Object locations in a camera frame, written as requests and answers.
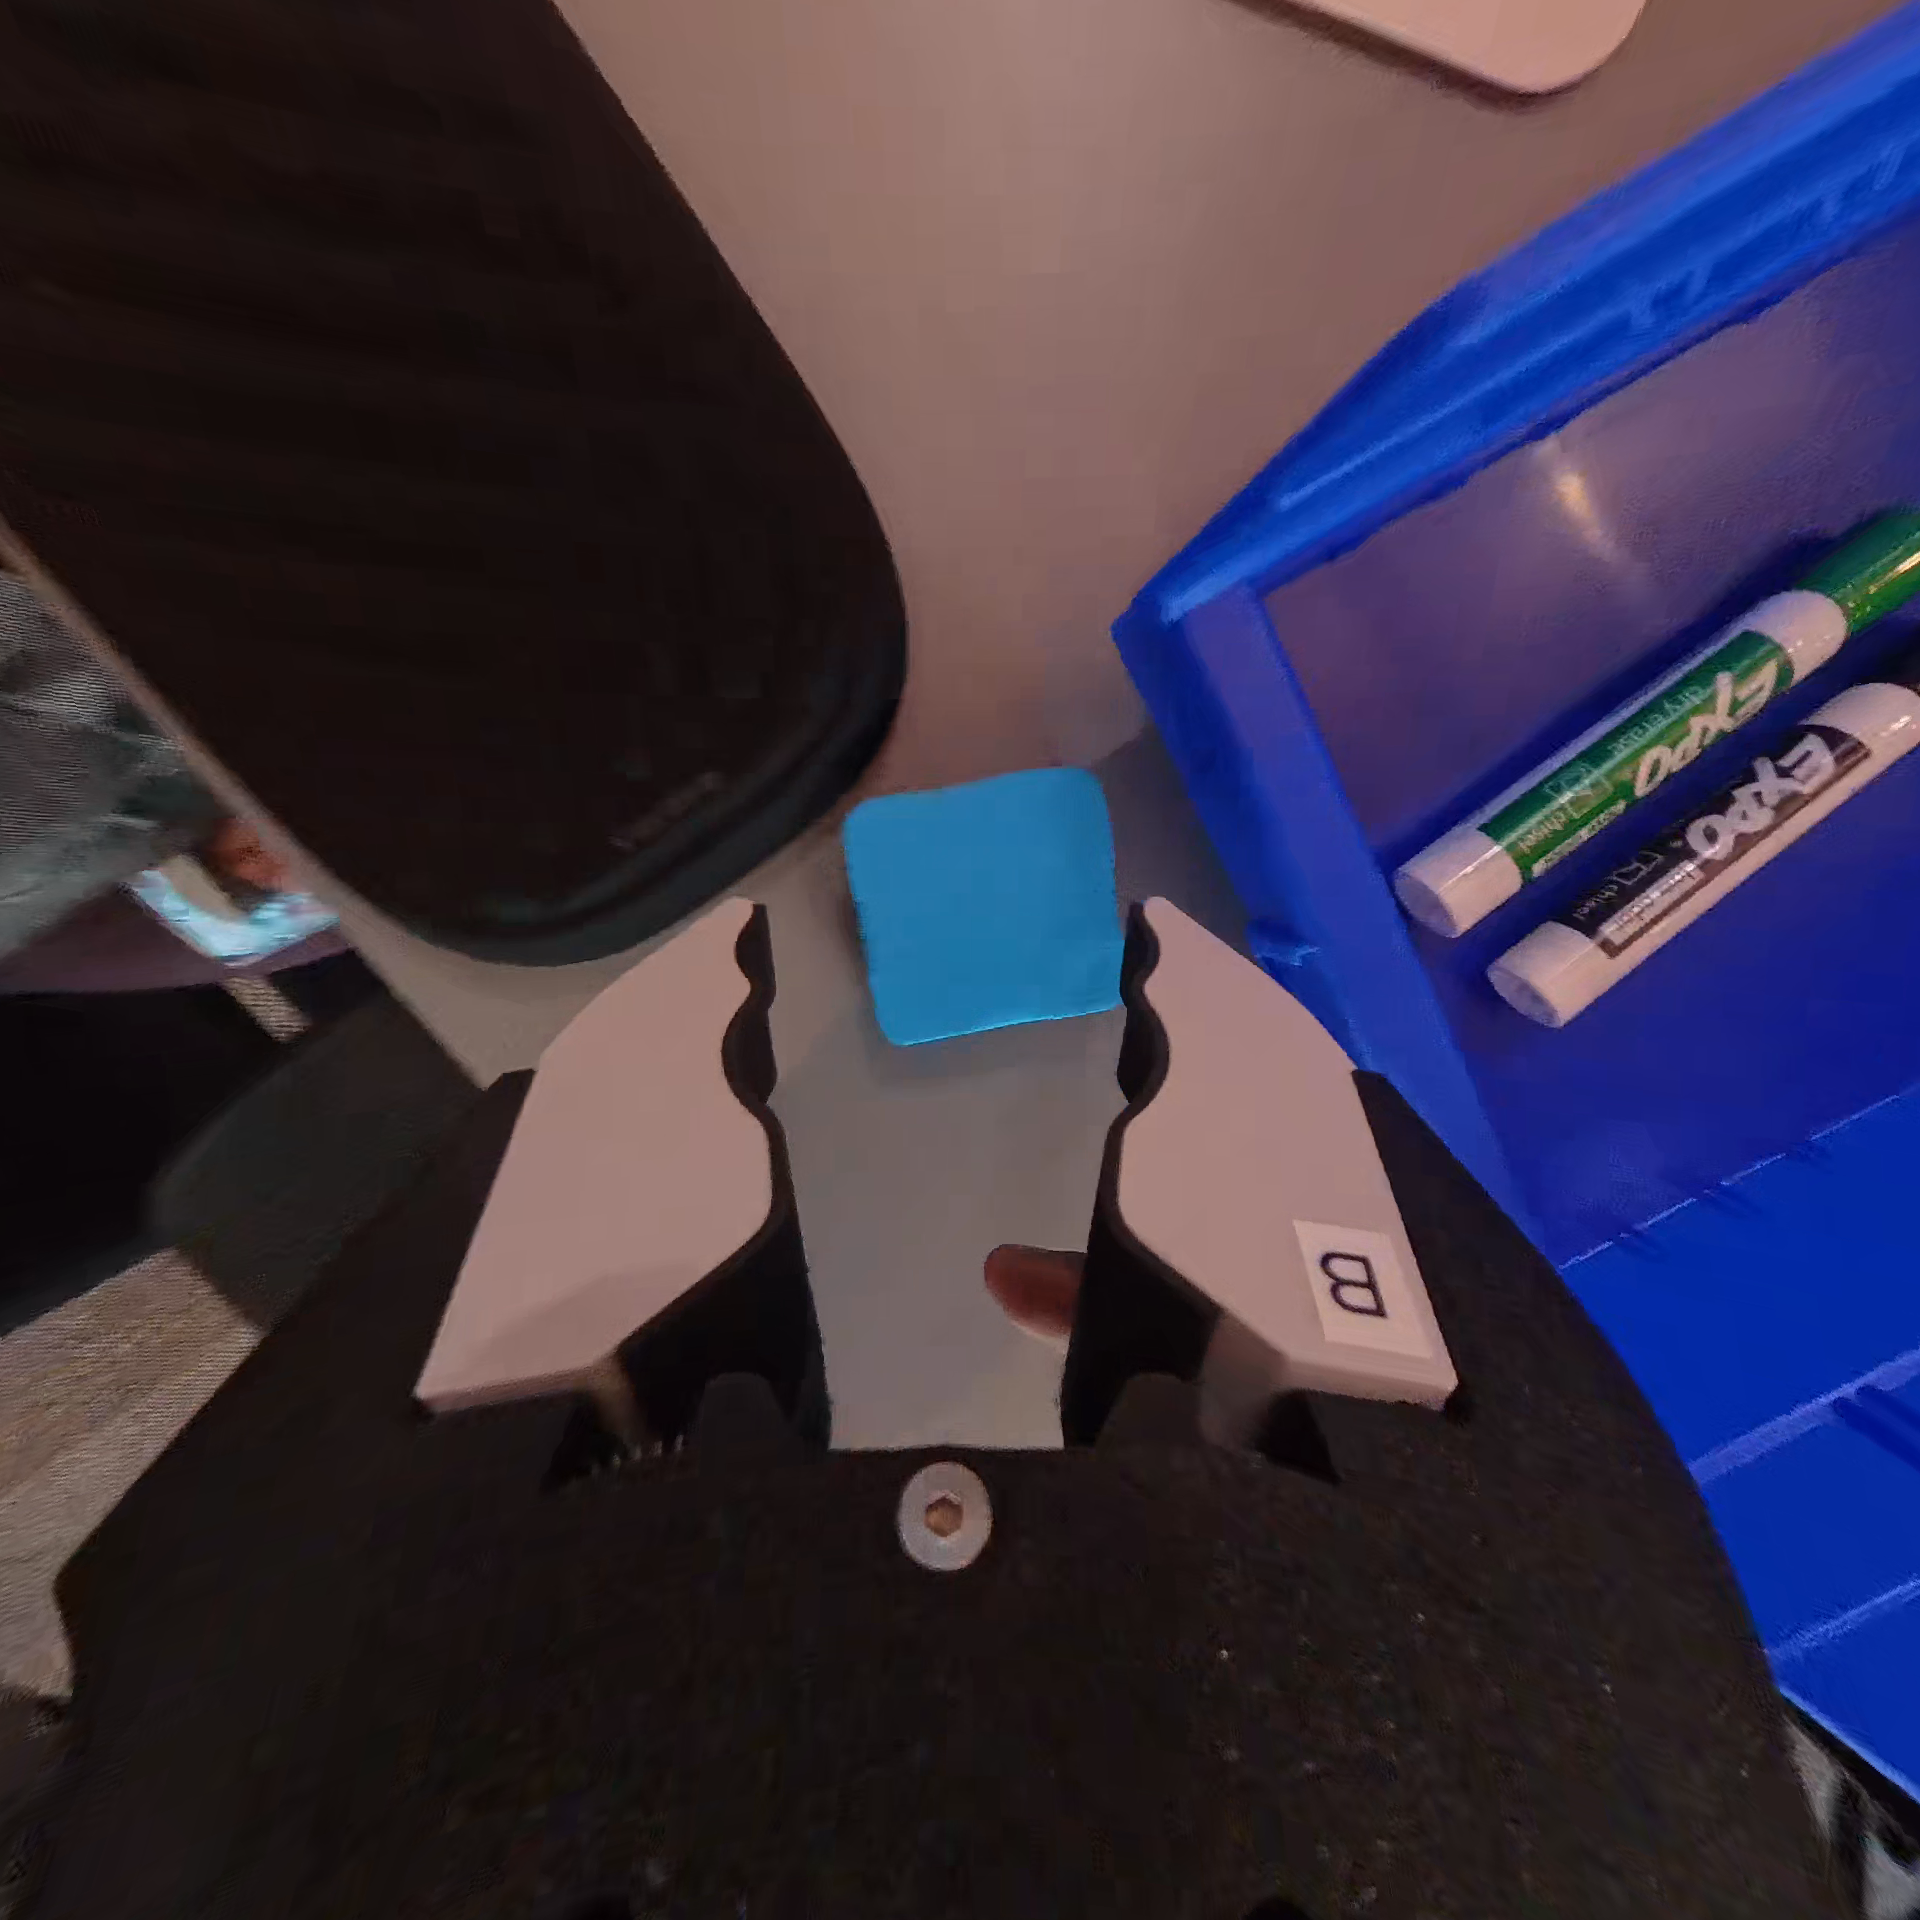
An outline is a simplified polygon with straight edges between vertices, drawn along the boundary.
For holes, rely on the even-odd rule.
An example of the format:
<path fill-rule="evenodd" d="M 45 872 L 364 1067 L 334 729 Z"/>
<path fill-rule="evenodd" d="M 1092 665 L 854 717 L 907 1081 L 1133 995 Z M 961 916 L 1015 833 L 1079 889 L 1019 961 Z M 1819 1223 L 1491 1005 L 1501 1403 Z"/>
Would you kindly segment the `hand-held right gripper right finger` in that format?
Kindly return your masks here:
<path fill-rule="evenodd" d="M 1342 1044 L 1162 896 L 1130 912 L 1121 999 L 1062 1440 L 1092 1444 L 1141 1377 L 1186 1384 L 1230 1450 L 1289 1397 L 1443 1413 L 1455 1364 Z"/>

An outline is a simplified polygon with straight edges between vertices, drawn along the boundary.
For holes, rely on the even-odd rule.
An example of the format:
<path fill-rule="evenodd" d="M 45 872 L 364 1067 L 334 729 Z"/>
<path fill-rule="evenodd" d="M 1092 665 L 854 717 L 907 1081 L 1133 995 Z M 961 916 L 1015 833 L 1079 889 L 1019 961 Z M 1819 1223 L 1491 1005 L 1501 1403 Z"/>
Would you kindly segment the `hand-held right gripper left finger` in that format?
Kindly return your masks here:
<path fill-rule="evenodd" d="M 762 904 L 727 899 L 603 987 L 524 1085 L 417 1399 L 585 1397 L 674 1448 L 723 1377 L 829 1444 L 825 1344 L 773 1112 Z"/>

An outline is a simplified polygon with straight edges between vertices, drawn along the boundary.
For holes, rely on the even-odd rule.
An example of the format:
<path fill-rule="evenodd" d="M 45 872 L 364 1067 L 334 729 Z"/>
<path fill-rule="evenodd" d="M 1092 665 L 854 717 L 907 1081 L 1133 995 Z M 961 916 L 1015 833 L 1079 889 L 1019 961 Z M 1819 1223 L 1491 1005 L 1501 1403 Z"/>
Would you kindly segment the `blue square eraser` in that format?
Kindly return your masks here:
<path fill-rule="evenodd" d="M 892 1044 L 1121 1005 L 1113 819 L 1090 770 L 863 801 L 841 849 L 873 1016 Z"/>

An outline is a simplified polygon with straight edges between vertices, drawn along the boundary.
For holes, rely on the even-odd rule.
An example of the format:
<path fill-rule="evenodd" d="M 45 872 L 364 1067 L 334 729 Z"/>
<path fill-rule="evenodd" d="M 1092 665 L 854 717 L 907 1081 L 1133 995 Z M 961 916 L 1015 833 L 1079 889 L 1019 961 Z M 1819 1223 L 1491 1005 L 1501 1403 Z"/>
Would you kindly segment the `blue plastic bin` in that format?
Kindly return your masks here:
<path fill-rule="evenodd" d="M 1780 1689 L 1915 1797 L 1915 754 L 1564 1032 L 1486 970 L 1906 608 L 1460 940 L 1389 874 L 1915 508 L 1902 4 L 1429 306 L 1115 642 L 1255 959 L 1561 1269 L 1709 1499 Z"/>

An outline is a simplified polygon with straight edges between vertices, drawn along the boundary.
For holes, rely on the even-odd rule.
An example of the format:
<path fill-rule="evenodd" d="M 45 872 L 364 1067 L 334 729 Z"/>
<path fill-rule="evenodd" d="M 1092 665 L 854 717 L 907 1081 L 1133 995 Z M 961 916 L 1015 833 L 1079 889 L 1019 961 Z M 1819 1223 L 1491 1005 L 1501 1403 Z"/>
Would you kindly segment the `person's left hand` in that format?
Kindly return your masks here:
<path fill-rule="evenodd" d="M 234 899 L 284 896 L 298 889 L 286 863 L 238 819 L 214 826 L 197 850 L 203 872 Z"/>

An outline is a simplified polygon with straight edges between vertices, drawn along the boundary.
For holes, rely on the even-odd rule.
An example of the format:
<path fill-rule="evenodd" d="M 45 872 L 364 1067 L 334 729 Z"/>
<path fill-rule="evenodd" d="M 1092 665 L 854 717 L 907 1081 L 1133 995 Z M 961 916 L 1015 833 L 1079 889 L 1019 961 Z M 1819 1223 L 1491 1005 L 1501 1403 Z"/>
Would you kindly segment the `person's right hand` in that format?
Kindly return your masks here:
<path fill-rule="evenodd" d="M 1066 1347 L 1071 1338 L 1083 1271 L 1082 1253 L 1003 1244 L 988 1253 L 982 1283 L 1015 1328 Z"/>

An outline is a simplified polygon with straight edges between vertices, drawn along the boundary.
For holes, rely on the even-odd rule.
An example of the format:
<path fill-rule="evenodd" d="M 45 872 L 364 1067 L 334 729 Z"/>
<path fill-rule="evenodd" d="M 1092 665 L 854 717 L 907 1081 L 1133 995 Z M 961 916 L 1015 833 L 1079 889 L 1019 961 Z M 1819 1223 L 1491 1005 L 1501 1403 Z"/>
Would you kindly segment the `black textured pad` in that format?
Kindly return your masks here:
<path fill-rule="evenodd" d="M 4 524 L 327 877 L 575 964 L 850 792 L 893 554 L 557 4 L 2 13 Z"/>

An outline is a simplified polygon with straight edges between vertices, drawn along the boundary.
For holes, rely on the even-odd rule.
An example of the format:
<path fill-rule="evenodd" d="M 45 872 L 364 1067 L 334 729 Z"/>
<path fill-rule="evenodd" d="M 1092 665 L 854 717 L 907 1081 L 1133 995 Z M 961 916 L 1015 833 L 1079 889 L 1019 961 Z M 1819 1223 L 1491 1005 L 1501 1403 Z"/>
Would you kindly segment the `white metal stand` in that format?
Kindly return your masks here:
<path fill-rule="evenodd" d="M 1252 3 L 1371 52 L 1511 98 L 1585 83 L 1622 49 L 1643 3 Z"/>

